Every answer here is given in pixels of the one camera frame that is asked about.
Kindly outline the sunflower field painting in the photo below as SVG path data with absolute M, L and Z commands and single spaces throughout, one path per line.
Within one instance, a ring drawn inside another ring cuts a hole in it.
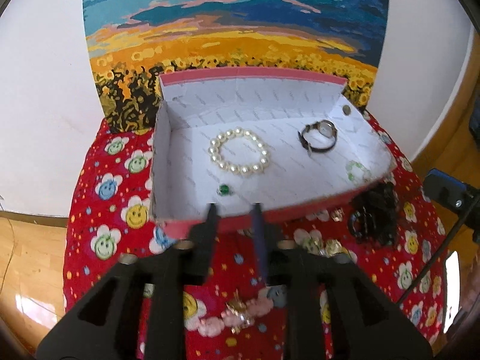
M 346 80 L 365 108 L 389 0 L 83 0 L 94 84 L 114 133 L 150 128 L 164 74 L 292 68 Z

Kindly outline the brown strap wristwatch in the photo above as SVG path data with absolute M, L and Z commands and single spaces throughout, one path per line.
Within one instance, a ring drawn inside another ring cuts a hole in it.
M 335 125 L 323 119 L 313 124 L 306 124 L 298 132 L 298 140 L 309 156 L 331 151 L 337 143 L 338 130 Z

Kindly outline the small silver gold earring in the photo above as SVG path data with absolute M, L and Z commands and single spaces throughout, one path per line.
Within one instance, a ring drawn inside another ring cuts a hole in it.
M 330 218 L 334 222 L 342 222 L 344 219 L 344 211 L 342 208 L 337 208 L 335 210 L 330 211 Z

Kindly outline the green bead earring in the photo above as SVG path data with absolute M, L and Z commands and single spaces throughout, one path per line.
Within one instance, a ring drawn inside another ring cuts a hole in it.
M 221 197 L 232 196 L 234 194 L 233 187 L 229 184 L 220 184 L 216 192 Z

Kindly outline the pink hair clip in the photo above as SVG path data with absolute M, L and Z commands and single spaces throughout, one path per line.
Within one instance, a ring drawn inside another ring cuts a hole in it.
M 255 325 L 258 318 L 267 315 L 274 307 L 273 300 L 267 297 L 257 297 L 243 301 L 236 293 L 233 299 L 225 304 L 225 310 L 220 317 L 200 319 L 196 330 L 200 336 L 213 338 L 222 334 L 228 328 L 233 334 Z

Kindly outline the black hair claw with mesh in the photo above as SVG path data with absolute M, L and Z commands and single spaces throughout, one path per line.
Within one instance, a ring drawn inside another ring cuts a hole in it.
M 348 228 L 358 243 L 377 247 L 393 246 L 397 241 L 397 202 L 394 185 L 381 182 L 356 196 Z

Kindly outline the red smiley flower tablecloth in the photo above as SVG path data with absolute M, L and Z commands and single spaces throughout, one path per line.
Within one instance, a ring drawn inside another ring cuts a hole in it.
M 379 289 L 401 310 L 428 341 L 443 329 L 445 288 L 443 258 L 434 256 L 445 230 L 433 204 L 423 194 L 410 162 L 383 129 L 378 135 L 394 156 L 387 176 L 399 207 L 397 241 L 377 247 L 358 243 L 349 233 L 352 204 L 342 205 L 344 219 L 334 222 L 330 211 L 319 211 L 284 222 L 283 235 L 312 252 L 328 239 L 338 240 Z M 64 256 L 64 304 L 71 309 L 115 264 L 123 253 L 147 257 L 172 244 L 164 230 L 146 219 L 151 193 L 148 170 L 130 172 L 125 164 L 153 146 L 153 132 L 114 134 L 100 125 L 80 172 L 67 225 Z M 244 302 L 257 297 L 273 300 L 273 309 L 255 325 L 233 334 L 200 336 L 201 319 L 220 317 L 225 304 L 238 294 Z M 220 234 L 208 280 L 184 292 L 185 338 L 190 359 L 280 359 L 285 332 L 285 292 L 267 287 L 257 270 L 254 244 L 247 229 Z

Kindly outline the pink cardboard box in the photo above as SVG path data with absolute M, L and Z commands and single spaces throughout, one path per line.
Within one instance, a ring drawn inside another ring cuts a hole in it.
M 348 203 L 383 180 L 395 161 L 343 96 L 347 80 L 276 67 L 185 70 L 160 79 L 153 135 L 151 219 L 182 238 L 211 204 L 222 233 L 249 225 L 256 203 L 268 221 Z M 327 119 L 336 146 L 309 156 L 298 132 Z M 219 185 L 233 187 L 221 197 Z

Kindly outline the gold pearl earring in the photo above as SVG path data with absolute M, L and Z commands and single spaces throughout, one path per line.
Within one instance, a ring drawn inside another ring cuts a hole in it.
M 320 248 L 319 255 L 321 257 L 332 258 L 337 254 L 346 254 L 347 249 L 345 249 L 342 244 L 335 239 L 328 239 L 323 246 Z

